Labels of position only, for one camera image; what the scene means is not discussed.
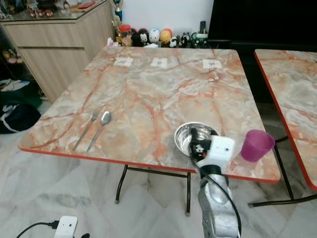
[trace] black screen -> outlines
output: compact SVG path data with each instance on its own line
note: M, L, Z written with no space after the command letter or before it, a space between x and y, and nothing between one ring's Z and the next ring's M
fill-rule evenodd
M317 0L214 0L210 40L317 43Z

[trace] red table edge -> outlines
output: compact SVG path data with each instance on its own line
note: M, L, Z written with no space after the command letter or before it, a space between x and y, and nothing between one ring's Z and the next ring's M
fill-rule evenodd
M145 165L145 164L139 164L139 163L133 163L133 162L127 162L127 161L120 161L120 160L100 159L100 158L88 157L88 156L83 156L83 155L70 155L70 154L62 154L62 153L56 153L56 152L46 152L46 151L41 151L41 150L26 149L26 148L22 148L19 146L18 146L18 148L22 151L25 151L25 152L32 152L32 153L38 153L38 154L46 154L46 155L63 156L63 157L69 157L69 158L102 161L102 162L109 162L109 163L116 163L116 164L123 164L123 165L133 165L133 166L139 166L139 167L147 167L147 168L169 170L169 171L178 171L178 172L185 172L185 173L197 173L196 170L164 167L164 166L160 166L160 165ZM249 181L255 181L255 182L267 182L267 183L277 183L280 180L280 178L276 179L276 180L269 180L269 179L263 179L263 178L250 178L250 177L244 177L244 176L238 176L238 175L228 175L228 177L233 178L233 179L243 179L243 180L249 180Z
M265 83L266 83L266 85L267 85L267 88L268 88L268 90L269 90L269 92L270 92L270 94L271 94L271 96L272 96L272 98L273 98L273 101L274 101L274 104L275 104L276 109L277 109L277 111L278 111L278 114L279 114L279 116L280 116L280 118L281 118L281 120L282 120L283 126L284 126L284 128L285 128L285 130L286 130L286 134L287 134L287 136L288 136L288 138L289 138L289 141L290 141L290 143L291 143L291 145L292 145L292 147L293 147L293 150L294 150L295 156L296 156L296 158L297 158L297 161L299 162L299 164L300 164L300 166L301 166L301 169L302 169L304 178L305 178L305 180L306 180L306 183L308 184L308 186L309 186L311 189L317 190L317 186L312 183L312 181L310 180L310 178L309 178L309 176L308 176L308 173L307 173L307 171L306 171L304 162L303 162L303 160L302 160L302 158L301 158L301 156L300 156L300 154L299 154L299 151L298 151L298 149L297 149L297 147L296 147L296 144L295 144L295 142L294 142L294 139L293 139L293 136L292 136L292 134L291 134L291 131L289 130L289 128L288 128L288 126L287 126L287 123L286 123L286 120L285 120L284 115L283 115L283 113L282 113L282 110L281 110L281 108L279 107L279 104L278 104L278 102L277 102L277 99L276 99L276 97L275 97L275 95L274 95L274 93L273 93L273 90L272 90L272 88L271 88L269 82L268 82L268 79L267 79L267 77L266 77L266 74L265 74L265 72L264 72L264 69L263 69L263 67L262 67L262 65L261 65L260 59L259 59L258 56L257 56L256 50L254 51L254 55L255 55L255 57L256 57L256 60L257 60L257 62L258 62L258 65L259 65L259 67L260 67L260 70L261 70L261 73L262 73L263 78L264 78L264 80L265 80Z

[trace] stainless steel bowl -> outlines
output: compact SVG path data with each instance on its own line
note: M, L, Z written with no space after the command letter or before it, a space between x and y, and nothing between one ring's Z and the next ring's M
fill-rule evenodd
M190 128L196 128L198 133L198 139L210 139L212 135L218 135L218 133L209 125L201 122L188 122L182 124L174 134L174 141L177 148L183 152L183 154L190 156L189 143L191 141L191 135L189 133Z

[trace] white paper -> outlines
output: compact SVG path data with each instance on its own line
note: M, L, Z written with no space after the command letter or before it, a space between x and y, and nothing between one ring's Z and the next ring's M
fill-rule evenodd
M132 61L133 61L133 59L129 58L129 57L128 58L118 57L118 58L116 58L113 65L130 67Z
M167 68L167 58L154 58L151 63L152 67Z
M214 59L203 59L203 69L222 68L221 62Z

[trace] television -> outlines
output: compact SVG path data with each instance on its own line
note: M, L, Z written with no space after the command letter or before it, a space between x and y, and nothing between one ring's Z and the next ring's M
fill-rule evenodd
M317 50L316 0L214 0L209 41Z

